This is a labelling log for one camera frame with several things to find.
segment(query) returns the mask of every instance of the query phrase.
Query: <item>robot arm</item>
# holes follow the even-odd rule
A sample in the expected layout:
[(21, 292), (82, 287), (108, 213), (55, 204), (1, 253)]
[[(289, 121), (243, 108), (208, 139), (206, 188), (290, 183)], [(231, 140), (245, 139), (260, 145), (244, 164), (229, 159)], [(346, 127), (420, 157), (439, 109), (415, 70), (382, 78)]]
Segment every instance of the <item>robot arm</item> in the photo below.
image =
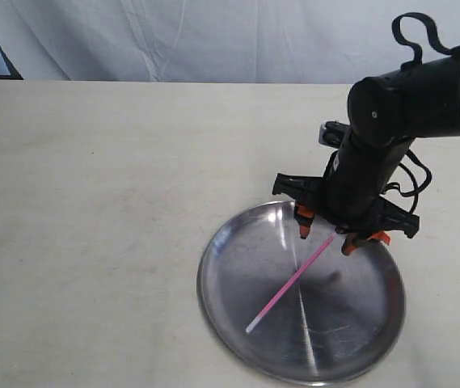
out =
[[(404, 17), (421, 21), (431, 47), (447, 57), (422, 63), (422, 48), (406, 40), (400, 30)], [(401, 230), (409, 238), (418, 232), (420, 220), (413, 212), (431, 172), (409, 148), (418, 137), (460, 136), (460, 46), (444, 47), (434, 21), (420, 13), (399, 16), (392, 30), (397, 42), (413, 49), (413, 60), (400, 70), (353, 85), (348, 94), (350, 125), (328, 122), (320, 133), (320, 142), (338, 148), (323, 177), (279, 174), (273, 187), (273, 194), (296, 200), (294, 216), (302, 238), (318, 215), (335, 225), (338, 233), (348, 235), (346, 255), (371, 238), (387, 241), (388, 230)], [(427, 179), (419, 187), (401, 164), (406, 155), (426, 171)], [(382, 197), (388, 189), (399, 190), (397, 183), (388, 183), (398, 166), (415, 186), (402, 193), (414, 197), (409, 211)]]

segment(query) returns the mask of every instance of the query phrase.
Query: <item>silver tray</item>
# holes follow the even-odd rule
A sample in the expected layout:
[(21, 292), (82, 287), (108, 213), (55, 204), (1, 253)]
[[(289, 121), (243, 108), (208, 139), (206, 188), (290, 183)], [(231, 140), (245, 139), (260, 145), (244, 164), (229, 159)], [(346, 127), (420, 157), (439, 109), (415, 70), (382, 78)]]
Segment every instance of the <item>silver tray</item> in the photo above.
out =
[(316, 220), (298, 236), (292, 202), (273, 202), (230, 219), (201, 259), (200, 305), (222, 342), (269, 376), (308, 386), (350, 381), (392, 349), (405, 296), (387, 249), (368, 243), (349, 257), (338, 236), (253, 332), (245, 328), (333, 231)]

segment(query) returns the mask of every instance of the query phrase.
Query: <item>table surface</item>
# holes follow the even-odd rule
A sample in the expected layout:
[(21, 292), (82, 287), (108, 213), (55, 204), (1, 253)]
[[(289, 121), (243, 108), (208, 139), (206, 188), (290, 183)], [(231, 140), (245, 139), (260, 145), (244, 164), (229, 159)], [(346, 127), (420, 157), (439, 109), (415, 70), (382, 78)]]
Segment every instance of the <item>table surface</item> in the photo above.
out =
[[(0, 387), (287, 386), (212, 337), (196, 270), (277, 172), (322, 174), (347, 91), (0, 82)], [(414, 149), (434, 181), (392, 234), (406, 323), (356, 388), (460, 386), (460, 138)]]

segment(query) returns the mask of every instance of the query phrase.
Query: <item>white backdrop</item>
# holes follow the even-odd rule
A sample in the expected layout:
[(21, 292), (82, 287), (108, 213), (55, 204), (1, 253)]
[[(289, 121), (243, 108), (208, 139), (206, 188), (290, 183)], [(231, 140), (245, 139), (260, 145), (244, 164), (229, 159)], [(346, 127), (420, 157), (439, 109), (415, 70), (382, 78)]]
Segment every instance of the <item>white backdrop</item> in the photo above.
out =
[(411, 57), (407, 11), (460, 44), (459, 0), (0, 0), (0, 44), (25, 78), (349, 83)]

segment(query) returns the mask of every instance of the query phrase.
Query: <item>pink straw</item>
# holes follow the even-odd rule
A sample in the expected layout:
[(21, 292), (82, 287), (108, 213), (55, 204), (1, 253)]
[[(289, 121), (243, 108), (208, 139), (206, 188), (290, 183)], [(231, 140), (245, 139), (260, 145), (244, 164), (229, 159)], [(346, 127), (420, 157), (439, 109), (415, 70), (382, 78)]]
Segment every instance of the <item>pink straw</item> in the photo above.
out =
[(267, 305), (259, 312), (259, 314), (251, 321), (251, 323), (246, 327), (246, 334), (249, 334), (255, 329), (256, 325), (260, 323), (262, 318), (270, 311), (270, 309), (276, 305), (276, 303), (280, 300), (281, 297), (290, 289), (293, 284), (298, 280), (298, 278), (302, 275), (302, 273), (318, 258), (319, 255), (323, 253), (325, 249), (330, 245), (332, 240), (336, 237), (336, 232), (333, 232), (325, 242), (318, 248), (318, 250), (291, 276), (287, 283), (276, 293), (274, 297), (268, 302)]

